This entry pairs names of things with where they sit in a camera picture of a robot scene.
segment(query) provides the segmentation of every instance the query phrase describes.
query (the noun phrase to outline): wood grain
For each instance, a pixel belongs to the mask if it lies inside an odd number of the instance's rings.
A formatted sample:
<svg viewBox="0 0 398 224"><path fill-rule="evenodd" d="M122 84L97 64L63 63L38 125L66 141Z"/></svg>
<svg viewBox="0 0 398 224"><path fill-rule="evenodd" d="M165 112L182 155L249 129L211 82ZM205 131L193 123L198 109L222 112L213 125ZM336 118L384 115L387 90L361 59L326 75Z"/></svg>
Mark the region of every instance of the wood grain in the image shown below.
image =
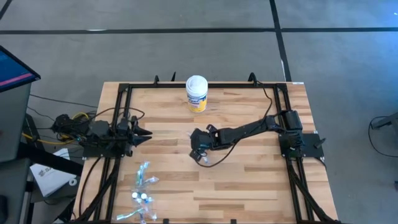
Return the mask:
<svg viewBox="0 0 398 224"><path fill-rule="evenodd" d="M118 82L104 83L98 111L114 106L118 85ZM304 85L288 83L287 86L291 107L298 111L303 131L312 133L315 125ZM267 90L267 94L273 99L272 90ZM150 188L155 198L157 223L163 218L169 218L171 223L229 223L232 218L238 223L294 223L289 180L276 133L262 133L242 140L224 162L211 169L199 167L188 156L188 134L195 128L205 129L210 123L218 128L238 127L262 118L268 105L269 100L260 88L217 88L209 89L206 111L191 113L183 88L134 89L131 106L146 112L139 124L152 131L153 138L134 148L132 157L122 159L113 215L131 212L130 190L135 172L141 162L150 161L147 176L160 179ZM274 113L276 108L272 105L269 114ZM109 111L98 119L110 122L112 114ZM210 152L210 162L227 152ZM94 160L85 162L82 180ZM102 166L103 159L87 183L83 209L98 191ZM305 159L304 167L313 197L329 216L337 218L325 168L315 159ZM74 206L76 214L82 183ZM103 200L102 218L107 202L108 195ZM306 218L301 196L300 204ZM137 221L137 217L125 220Z"/></svg>

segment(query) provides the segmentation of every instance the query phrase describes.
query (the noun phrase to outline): gray floor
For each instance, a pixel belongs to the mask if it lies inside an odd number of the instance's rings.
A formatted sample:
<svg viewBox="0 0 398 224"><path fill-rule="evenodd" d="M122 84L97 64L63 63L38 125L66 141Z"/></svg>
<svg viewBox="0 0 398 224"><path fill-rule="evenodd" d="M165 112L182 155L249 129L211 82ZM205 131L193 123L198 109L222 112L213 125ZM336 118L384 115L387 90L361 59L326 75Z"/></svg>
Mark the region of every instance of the gray floor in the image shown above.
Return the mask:
<svg viewBox="0 0 398 224"><path fill-rule="evenodd" d="M13 0L0 29L273 27L268 1L165 2ZM396 1L276 3L282 27L398 26ZM292 79L305 82L317 129L327 138L330 185L339 218L346 223L398 220L393 186L398 159L377 154L367 136L371 118L398 112L397 35L283 34ZM264 81L284 80L274 33L0 35L0 44L42 75L32 93L92 105L98 103L104 81L149 81L154 75L169 80L174 71L177 80L193 74L209 80L245 80L250 72ZM53 118L86 110L35 98L29 106ZM38 126L50 125L33 115ZM398 155L398 142L389 128L373 132L373 138L381 151ZM36 207L34 223L53 219L44 215L47 209Z"/></svg>

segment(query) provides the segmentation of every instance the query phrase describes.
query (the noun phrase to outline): black floor line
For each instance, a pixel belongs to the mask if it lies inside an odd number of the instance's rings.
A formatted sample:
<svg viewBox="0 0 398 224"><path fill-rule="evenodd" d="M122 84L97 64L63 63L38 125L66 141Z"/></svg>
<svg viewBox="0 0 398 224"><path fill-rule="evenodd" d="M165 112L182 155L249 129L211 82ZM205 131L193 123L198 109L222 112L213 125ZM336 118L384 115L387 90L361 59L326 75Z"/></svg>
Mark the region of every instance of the black floor line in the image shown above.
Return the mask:
<svg viewBox="0 0 398 224"><path fill-rule="evenodd" d="M94 30L0 30L2 35L21 34L192 34L192 33L256 33L274 32L268 27L208 27L171 29L94 29Z"/></svg>
<svg viewBox="0 0 398 224"><path fill-rule="evenodd" d="M279 54L280 54L280 59L282 61L282 68L284 70L285 81L291 82L292 77L290 76L289 63L287 62L284 38L282 36L282 31L279 24L279 18L278 18L278 12L276 9L275 0L269 0L269 4L271 5L272 18L274 20L275 34L276 34L276 39L278 41Z"/></svg>
<svg viewBox="0 0 398 224"><path fill-rule="evenodd" d="M398 32L398 27L281 28L282 32Z"/></svg>
<svg viewBox="0 0 398 224"><path fill-rule="evenodd" d="M4 16L4 14L6 13L8 7L10 6L12 0L7 0L6 3L3 5L1 11L0 11L0 20L2 19L2 17Z"/></svg>

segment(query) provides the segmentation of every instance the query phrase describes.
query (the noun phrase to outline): label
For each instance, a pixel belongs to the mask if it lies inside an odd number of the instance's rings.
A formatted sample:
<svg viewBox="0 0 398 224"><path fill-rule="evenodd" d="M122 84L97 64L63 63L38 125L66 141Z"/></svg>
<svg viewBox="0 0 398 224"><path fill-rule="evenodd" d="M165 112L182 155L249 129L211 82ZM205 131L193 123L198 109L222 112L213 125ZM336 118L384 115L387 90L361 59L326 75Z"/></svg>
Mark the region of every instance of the label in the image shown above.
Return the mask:
<svg viewBox="0 0 398 224"><path fill-rule="evenodd" d="M190 95L188 96L188 108L192 112L202 112L206 109L206 104L207 104L207 97L206 95L201 97L201 98L194 98Z"/></svg>

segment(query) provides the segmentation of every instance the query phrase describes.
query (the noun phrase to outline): monitor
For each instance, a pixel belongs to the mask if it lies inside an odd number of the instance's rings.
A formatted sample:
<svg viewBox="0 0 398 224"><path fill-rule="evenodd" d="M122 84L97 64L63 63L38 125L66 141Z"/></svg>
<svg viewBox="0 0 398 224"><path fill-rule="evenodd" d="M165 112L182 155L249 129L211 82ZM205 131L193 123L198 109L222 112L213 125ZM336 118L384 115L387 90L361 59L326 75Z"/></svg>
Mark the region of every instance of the monitor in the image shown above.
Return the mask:
<svg viewBox="0 0 398 224"><path fill-rule="evenodd" d="M0 92L39 79L39 74L0 45Z"/></svg>

